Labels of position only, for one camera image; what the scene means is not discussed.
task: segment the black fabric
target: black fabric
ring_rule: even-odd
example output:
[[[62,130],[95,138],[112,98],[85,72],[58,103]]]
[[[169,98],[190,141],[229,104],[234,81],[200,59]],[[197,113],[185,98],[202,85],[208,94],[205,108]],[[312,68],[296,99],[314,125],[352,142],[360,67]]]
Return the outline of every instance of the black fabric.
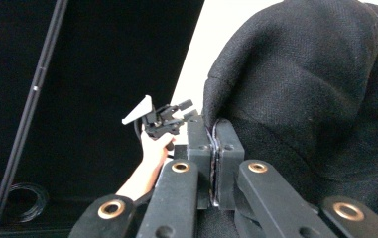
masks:
[[[105,202],[111,200],[121,200],[125,207],[123,213],[111,219],[102,219],[98,215],[98,209]],[[126,236],[130,232],[130,223],[134,216],[133,201],[125,196],[115,194],[106,195],[96,199],[82,214],[79,220],[71,229],[68,237],[129,237]]]
[[[378,213],[378,7],[287,0],[251,17],[204,86],[210,129],[229,119],[246,159],[307,201],[345,195]]]

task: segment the black metal bracket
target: black metal bracket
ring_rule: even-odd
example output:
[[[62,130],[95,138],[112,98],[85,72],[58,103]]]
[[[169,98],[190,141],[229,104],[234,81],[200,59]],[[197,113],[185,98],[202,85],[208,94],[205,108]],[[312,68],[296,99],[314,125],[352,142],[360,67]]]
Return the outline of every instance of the black metal bracket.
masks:
[[[321,206],[321,216],[339,237],[378,237],[378,215],[348,197],[326,198]]]
[[[167,163],[137,237],[194,237],[198,170],[194,162]]]
[[[234,210],[234,178],[238,166],[244,161],[244,148],[232,124],[226,119],[216,123],[213,140],[217,151],[214,203],[221,210]]]
[[[212,148],[201,116],[188,119],[188,137],[187,158],[198,167],[197,209],[203,210],[209,207],[212,193],[210,180]]]

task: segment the black plastic part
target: black plastic part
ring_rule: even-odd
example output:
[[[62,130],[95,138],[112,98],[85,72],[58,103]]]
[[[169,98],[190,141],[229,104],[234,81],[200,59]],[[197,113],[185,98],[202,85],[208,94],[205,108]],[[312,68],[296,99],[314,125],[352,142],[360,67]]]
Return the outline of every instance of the black plastic part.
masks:
[[[25,109],[22,113],[21,122],[19,124],[18,132],[16,133],[15,142],[9,157],[9,162],[5,171],[5,175],[0,184],[0,221],[3,210],[6,205],[7,197],[9,195],[9,188],[13,182],[13,178],[18,168],[21,159],[22,151],[24,149],[25,141],[28,137],[29,128],[37,107],[38,98],[46,78],[46,73],[49,68],[50,60],[52,58],[53,50],[59,35],[59,30],[62,25],[65,9],[68,0],[58,0],[56,7],[50,21],[49,29],[47,31],[44,46],[40,54],[40,59],[34,74],[31,89],[28,94]]]
[[[66,238],[70,229],[45,229],[45,230],[0,230],[0,237],[9,238]]]
[[[267,170],[255,173],[249,169],[253,163]],[[237,183],[267,237],[336,237],[270,164],[243,162]]]
[[[192,106],[192,101],[190,99],[179,104],[179,108],[182,111],[188,109],[191,106]]]
[[[189,165],[177,173],[177,163]],[[197,165],[187,160],[167,163],[158,179],[137,237],[184,237],[195,235],[197,202]]]
[[[334,210],[334,205],[340,203],[349,204],[359,209],[363,214],[363,220],[355,221],[357,213],[353,210],[348,211],[347,208],[344,212],[346,212],[346,215],[350,213],[352,216],[346,216],[348,218],[341,217]],[[321,216],[325,221],[331,224],[332,229],[337,232],[339,237],[378,237],[378,215],[354,199],[344,196],[331,196],[326,198],[321,206]]]
[[[192,110],[191,112],[186,113],[185,115],[183,115],[183,118],[185,121],[188,121],[188,119],[190,119],[193,116],[198,116],[197,110]]]
[[[234,210],[234,176],[244,161],[244,148],[232,124],[221,119],[216,125],[218,159],[216,162],[217,202],[221,210]]]
[[[265,238],[263,229],[255,221],[243,216],[238,210],[234,213],[234,223],[240,238]]]
[[[201,116],[188,119],[187,146],[188,159],[198,167],[197,209],[207,209],[210,205],[210,158],[212,150]]]

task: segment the bolt hole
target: bolt hole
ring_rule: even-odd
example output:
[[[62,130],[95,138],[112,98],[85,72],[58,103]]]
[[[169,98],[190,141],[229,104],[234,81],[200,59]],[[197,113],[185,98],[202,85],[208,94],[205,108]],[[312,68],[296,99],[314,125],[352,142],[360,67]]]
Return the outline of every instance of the bolt hole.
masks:
[[[304,238],[317,238],[319,237],[319,233],[309,227],[301,227],[300,228],[300,235]]]
[[[172,170],[177,173],[183,173],[189,170],[189,164],[178,162],[173,164]]]
[[[183,165],[183,164],[181,164],[181,165],[176,165],[176,169],[177,170],[185,170],[187,168],[187,166],[186,165]]]
[[[362,221],[364,219],[364,213],[353,204],[338,202],[333,205],[333,209],[337,215],[350,221]]]
[[[160,226],[155,232],[157,238],[171,238],[174,235],[174,230],[169,226]]]
[[[225,150],[227,150],[227,151],[232,151],[232,150],[234,150],[234,146],[233,146],[233,145],[225,145],[223,148],[224,148]]]
[[[106,213],[108,213],[108,214],[111,214],[111,213],[113,213],[113,212],[115,212],[117,210],[118,210],[118,206],[117,205],[109,205],[109,206],[105,207],[105,209],[104,209],[104,211]]]
[[[250,163],[248,169],[254,173],[264,173],[268,170],[267,166],[260,163]]]

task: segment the wrist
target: wrist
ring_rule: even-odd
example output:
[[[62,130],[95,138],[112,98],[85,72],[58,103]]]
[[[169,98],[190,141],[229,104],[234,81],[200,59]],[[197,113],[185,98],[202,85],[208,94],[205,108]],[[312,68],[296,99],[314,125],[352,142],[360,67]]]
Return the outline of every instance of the wrist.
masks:
[[[157,171],[161,168],[163,163],[158,162],[157,160],[152,160],[152,158],[143,159],[139,164],[144,171]]]

